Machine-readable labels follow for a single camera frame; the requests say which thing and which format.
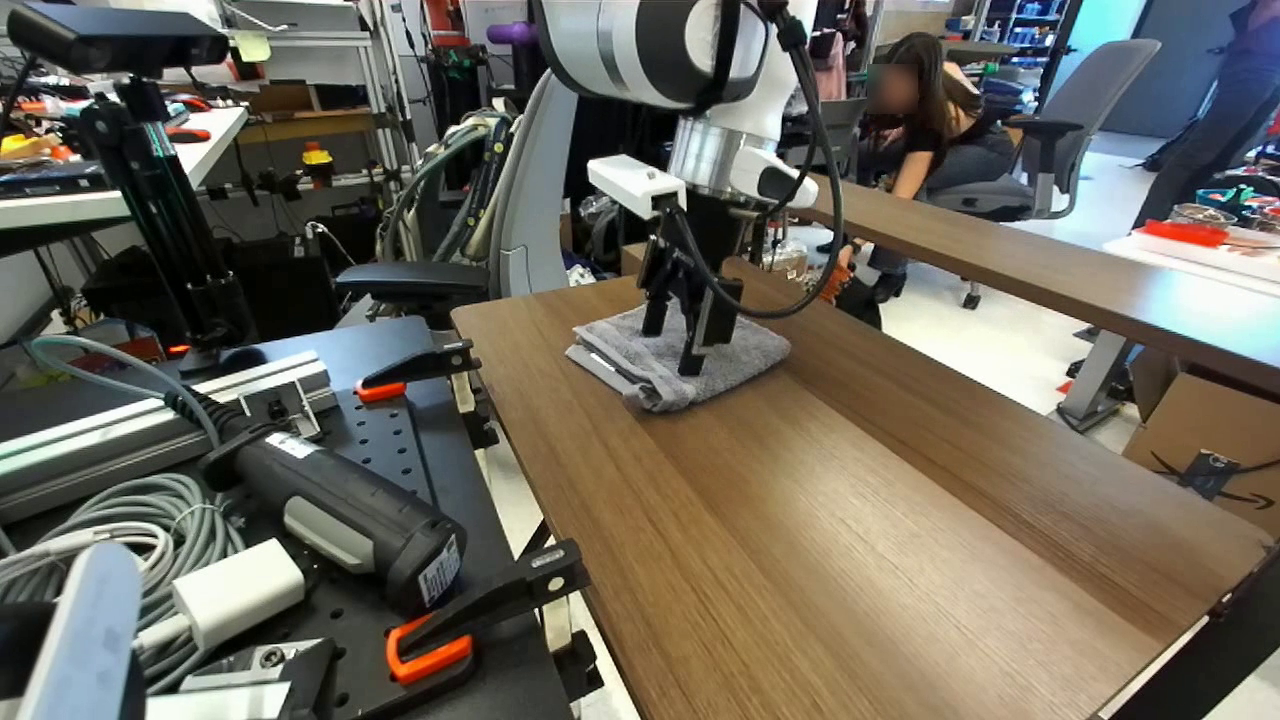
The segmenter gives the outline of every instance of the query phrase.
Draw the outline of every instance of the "cardboard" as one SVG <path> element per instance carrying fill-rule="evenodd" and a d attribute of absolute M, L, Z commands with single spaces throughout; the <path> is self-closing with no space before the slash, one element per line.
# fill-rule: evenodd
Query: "cardboard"
<path fill-rule="evenodd" d="M 1280 403 L 1179 371 L 1122 455 L 1176 479 L 1201 449 L 1240 463 L 1213 504 L 1280 537 Z"/>

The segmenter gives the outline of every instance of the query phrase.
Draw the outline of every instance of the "gray cloth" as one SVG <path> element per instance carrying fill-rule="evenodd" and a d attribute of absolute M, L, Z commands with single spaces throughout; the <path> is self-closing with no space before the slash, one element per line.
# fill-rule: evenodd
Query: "gray cloth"
<path fill-rule="evenodd" d="M 709 349 L 698 376 L 680 376 L 685 331 L 641 336 L 641 318 L 642 309 L 580 325 L 562 351 L 641 412 L 685 412 L 748 385 L 790 351 L 784 336 L 739 315 L 731 344 Z"/>

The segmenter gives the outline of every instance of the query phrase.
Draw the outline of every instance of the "white cable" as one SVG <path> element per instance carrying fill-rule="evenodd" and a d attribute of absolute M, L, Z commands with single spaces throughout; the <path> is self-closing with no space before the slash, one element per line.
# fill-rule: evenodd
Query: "white cable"
<path fill-rule="evenodd" d="M 189 617 L 163 617 L 158 623 L 136 630 L 130 652 L 146 655 L 146 652 L 156 652 L 156 649 L 163 649 L 163 645 L 171 645 L 171 640 L 181 640 L 189 630 L 193 630 Z"/>
<path fill-rule="evenodd" d="M 62 558 L 93 539 L 120 539 L 142 558 L 138 659 L 150 691 L 166 691 L 202 649 L 183 630 L 171 584 L 243 549 L 220 504 L 193 477 L 158 472 L 113 485 L 20 556 L 0 558 L 11 584 L 3 599 L 51 599 Z"/>
<path fill-rule="evenodd" d="M 120 387 L 120 391 L 130 391 L 130 394 L 163 394 L 163 391 L 150 391 L 150 387 L 138 387 L 138 385 L 124 385 L 124 381 L 113 381 L 113 376 L 101 376 L 101 371 L 84 371 L 84 367 L 60 361 L 60 355 L 49 355 L 49 349 L 80 349 L 80 351 L 113 355 L 114 362 L 128 362 L 128 367 L 150 376 L 156 385 L 163 385 L 166 391 L 174 391 L 193 408 L 193 417 L 202 426 L 206 442 L 213 449 L 220 442 L 206 408 L 193 394 L 189 385 L 163 376 L 158 367 L 150 367 L 150 362 L 113 349 L 113 344 L 89 338 L 89 336 L 35 336 L 28 349 L 49 367 L 60 367 L 60 371 L 80 376 L 89 385 L 109 385 L 109 387 Z"/>

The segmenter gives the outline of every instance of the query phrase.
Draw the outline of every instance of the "wooden tabletop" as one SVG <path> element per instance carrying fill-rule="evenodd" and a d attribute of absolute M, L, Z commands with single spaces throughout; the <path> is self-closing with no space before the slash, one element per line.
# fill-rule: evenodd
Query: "wooden tabletop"
<path fill-rule="evenodd" d="M 814 304 L 635 417 L 562 361 L 629 281 L 457 310 L 642 717 L 1086 717 L 1270 539 Z"/>
<path fill-rule="evenodd" d="M 827 203 L 824 186 L 810 217 L 833 221 Z M 1280 296 L 1059 244 L 854 182 L 843 182 L 843 228 L 1127 338 L 1220 355 L 1240 381 L 1280 387 Z"/>

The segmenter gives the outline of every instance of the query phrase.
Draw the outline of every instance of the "wire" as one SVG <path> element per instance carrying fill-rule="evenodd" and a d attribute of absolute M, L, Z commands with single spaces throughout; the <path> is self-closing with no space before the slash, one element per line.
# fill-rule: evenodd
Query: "wire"
<path fill-rule="evenodd" d="M 202 659 L 202 649 L 196 649 L 196 640 L 181 623 L 171 579 L 225 556 L 237 556 L 243 539 L 225 519 L 225 504 L 213 499 L 193 477 L 158 472 L 142 479 L 124 479 L 84 499 L 62 523 L 43 531 L 38 543 L 20 551 L 33 569 L 3 584 L 0 594 L 51 599 L 62 584 L 66 558 L 95 539 L 120 539 L 146 564 L 138 636 L 150 636 L 158 645 L 138 649 L 138 659 L 146 689 L 166 691 Z"/>
<path fill-rule="evenodd" d="M 89 381 L 89 385 L 120 387 L 120 391 L 130 391 L 130 394 L 163 394 L 163 391 L 181 394 L 193 408 L 196 424 L 202 426 L 206 442 L 213 449 L 220 442 L 220 433 L 215 433 L 206 408 L 196 399 L 196 391 L 189 385 L 163 376 L 158 367 L 150 367 L 150 362 L 113 349 L 113 344 L 89 338 L 89 336 L 35 336 L 28 349 L 33 349 L 33 355 L 38 362 L 60 367 L 60 371 L 66 371 L 75 381 Z M 124 385 L 124 381 L 113 381 L 113 376 L 101 376 L 101 371 L 89 371 L 89 367 L 75 367 L 75 362 L 60 361 L 60 355 L 49 355 L 49 349 L 80 349 L 80 351 L 113 355 L 114 362 L 128 362 L 128 367 L 150 376 L 156 385 L 163 385 L 163 391 L 150 391 L 150 387 L 138 387 L 138 385 Z"/>
<path fill-rule="evenodd" d="M 804 48 L 787 52 L 787 54 L 790 54 L 804 104 L 806 104 L 810 137 L 819 139 L 824 156 L 833 156 L 833 137 L 827 137 L 827 124 L 819 120 L 819 101 L 810 86 L 810 63 L 806 63 Z M 827 165 L 827 182 L 833 182 L 833 251 L 827 251 L 824 276 L 814 285 L 806 285 L 804 296 L 787 309 L 748 309 L 744 299 L 729 296 L 729 288 L 709 269 L 709 257 L 697 249 L 697 233 L 691 233 L 688 217 L 680 206 L 672 211 L 685 251 L 691 257 L 697 271 L 704 276 L 704 285 L 715 293 L 721 304 L 729 304 L 731 310 L 752 315 L 752 318 L 784 318 L 784 315 L 804 310 L 827 288 L 827 281 L 839 263 L 839 249 L 843 249 L 843 233 L 839 233 L 843 228 L 843 196 L 839 196 L 835 165 Z"/>
<path fill-rule="evenodd" d="M 342 244 L 340 237 L 332 237 L 329 222 L 309 221 L 309 222 L 305 222 L 305 237 L 309 237 L 309 239 L 311 239 L 311 237 L 325 237 L 325 239 L 347 258 L 347 269 L 356 269 L 356 257 L 347 251 L 347 244 Z"/>
<path fill-rule="evenodd" d="M 1237 477 L 1251 477 L 1251 472 L 1269 472 L 1269 468 L 1280 468 L 1280 455 L 1263 459 L 1263 463 L 1237 468 Z"/>

